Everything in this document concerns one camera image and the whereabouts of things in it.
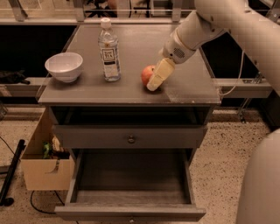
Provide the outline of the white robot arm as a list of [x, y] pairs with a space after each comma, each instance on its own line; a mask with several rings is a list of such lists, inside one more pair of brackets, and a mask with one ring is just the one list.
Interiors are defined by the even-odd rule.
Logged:
[[[252, 10], [248, 0], [194, 0], [194, 5], [165, 42], [147, 88], [156, 90], [177, 64], [227, 32], [280, 93], [280, 25]], [[280, 224], [280, 129], [268, 134], [248, 161], [236, 224]]]

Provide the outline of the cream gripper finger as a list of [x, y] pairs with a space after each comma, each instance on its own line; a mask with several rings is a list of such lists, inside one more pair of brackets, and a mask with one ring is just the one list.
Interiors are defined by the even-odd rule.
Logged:
[[155, 66], [153, 74], [150, 77], [146, 87], [150, 91], [157, 90], [163, 82], [173, 73], [175, 69], [175, 63], [172, 59], [163, 58]]

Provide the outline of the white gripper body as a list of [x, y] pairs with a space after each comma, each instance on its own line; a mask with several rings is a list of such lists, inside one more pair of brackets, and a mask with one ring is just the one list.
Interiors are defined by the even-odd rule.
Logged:
[[178, 32], [174, 30], [165, 41], [161, 54], [164, 58], [173, 60], [175, 64], [183, 64], [194, 55], [195, 51], [185, 46], [180, 40]]

